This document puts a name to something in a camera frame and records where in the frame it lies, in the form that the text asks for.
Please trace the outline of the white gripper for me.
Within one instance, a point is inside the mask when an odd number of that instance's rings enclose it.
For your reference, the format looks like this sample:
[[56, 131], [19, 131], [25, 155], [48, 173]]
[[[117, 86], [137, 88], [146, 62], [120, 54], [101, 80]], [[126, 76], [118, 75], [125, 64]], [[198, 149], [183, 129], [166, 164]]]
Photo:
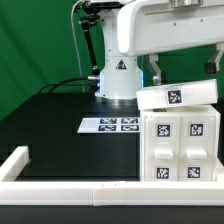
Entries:
[[224, 56], [224, 0], [202, 0], [201, 5], [174, 8], [171, 0], [135, 0], [117, 17], [118, 46], [127, 56], [148, 55], [153, 83], [165, 83], [166, 73], [157, 54], [172, 50], [216, 44], [208, 62], [207, 74], [220, 71]]

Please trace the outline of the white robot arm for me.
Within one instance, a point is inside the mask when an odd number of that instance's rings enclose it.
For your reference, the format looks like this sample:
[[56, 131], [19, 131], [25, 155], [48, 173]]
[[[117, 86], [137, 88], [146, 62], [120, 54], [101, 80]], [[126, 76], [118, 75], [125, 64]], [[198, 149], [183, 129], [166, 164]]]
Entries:
[[105, 67], [96, 96], [104, 100], [136, 98], [139, 56], [150, 58], [160, 84], [159, 53], [224, 42], [224, 0], [83, 0], [82, 8], [90, 24], [102, 23]]

